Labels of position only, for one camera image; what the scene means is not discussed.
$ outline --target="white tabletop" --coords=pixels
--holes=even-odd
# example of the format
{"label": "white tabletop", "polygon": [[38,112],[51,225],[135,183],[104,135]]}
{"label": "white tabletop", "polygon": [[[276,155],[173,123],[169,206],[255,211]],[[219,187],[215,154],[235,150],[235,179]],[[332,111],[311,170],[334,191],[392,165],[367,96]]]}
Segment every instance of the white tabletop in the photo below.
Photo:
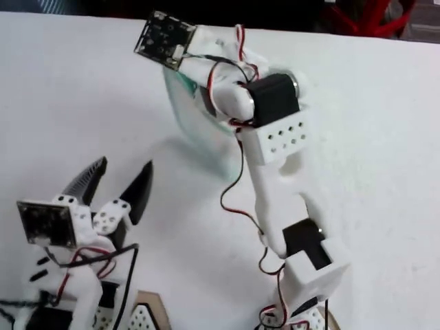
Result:
{"label": "white tabletop", "polygon": [[[220,208],[226,183],[179,132],[159,65],[133,53],[143,24],[0,13],[1,296],[20,296],[29,249],[17,199],[50,199],[106,155],[98,208],[153,158],[134,285],[161,294],[174,329],[251,329],[274,279],[258,272],[252,225]],[[316,180],[353,256],[330,300],[342,328],[440,329],[440,46],[269,31],[246,42],[309,77]],[[253,209],[247,173],[227,200]]]}

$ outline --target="white 3d-printed robot arm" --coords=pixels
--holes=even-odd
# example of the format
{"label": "white 3d-printed robot arm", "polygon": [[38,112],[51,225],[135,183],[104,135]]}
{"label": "white 3d-printed robot arm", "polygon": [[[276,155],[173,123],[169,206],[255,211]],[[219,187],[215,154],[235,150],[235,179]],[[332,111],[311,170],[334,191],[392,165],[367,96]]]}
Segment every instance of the white 3d-printed robot arm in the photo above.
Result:
{"label": "white 3d-printed robot arm", "polygon": [[[187,38],[177,40],[175,30]],[[328,299],[349,266],[349,258],[340,240],[327,237],[329,224],[323,223],[320,201],[310,188],[311,178],[304,175],[301,160],[309,140],[310,110],[300,109],[298,99],[305,86],[294,72],[271,67],[249,49],[242,53],[245,61],[239,60],[239,49],[240,42],[221,40],[204,26],[154,12],[135,51],[206,87],[209,97],[204,104],[218,121],[243,123],[237,137],[243,144],[256,193],[262,241],[285,259],[281,287],[295,315]],[[237,68],[249,69],[249,63],[257,66],[257,79],[243,77]],[[294,198],[302,198],[306,217],[294,218],[300,214],[293,209]],[[286,221],[281,221],[285,218],[290,223],[287,227]]]}

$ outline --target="white 3d-printed part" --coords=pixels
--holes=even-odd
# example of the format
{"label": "white 3d-printed part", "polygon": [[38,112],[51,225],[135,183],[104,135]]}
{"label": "white 3d-printed part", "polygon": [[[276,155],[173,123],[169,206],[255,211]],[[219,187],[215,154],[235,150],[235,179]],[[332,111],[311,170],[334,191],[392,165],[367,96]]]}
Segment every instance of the white 3d-printed part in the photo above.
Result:
{"label": "white 3d-printed part", "polygon": [[[309,328],[307,324],[297,324],[302,321],[307,321],[309,323]],[[263,322],[266,325],[276,326],[280,321],[277,320],[276,316],[264,316]],[[294,318],[287,321],[287,324],[282,328],[284,330],[325,330],[325,319],[319,312],[318,308],[312,308],[304,313],[301,313]],[[263,326],[260,326],[258,330],[264,330]]]}
{"label": "white 3d-printed part", "polygon": [[[300,321],[307,321],[309,322],[309,330],[325,330],[325,319],[322,316],[322,314],[318,311],[318,308],[312,308],[308,311],[300,314],[299,316],[296,316],[295,318],[292,318],[292,321],[300,322]],[[307,325],[306,324],[296,324],[291,326],[292,330],[306,330]]]}
{"label": "white 3d-printed part", "polygon": [[93,330],[107,330],[113,322],[113,309],[98,307],[96,310],[96,322],[93,325]]}
{"label": "white 3d-printed part", "polygon": [[109,235],[113,233],[118,224],[124,218],[128,218],[131,207],[130,204],[115,199],[105,204],[93,217],[93,228],[99,235]]}
{"label": "white 3d-printed part", "polygon": [[157,330],[150,311],[144,305],[136,306],[131,314],[128,330]]}
{"label": "white 3d-printed part", "polygon": [[266,165],[286,158],[306,145],[307,111],[299,111],[257,129],[244,128],[241,141],[254,164]]}

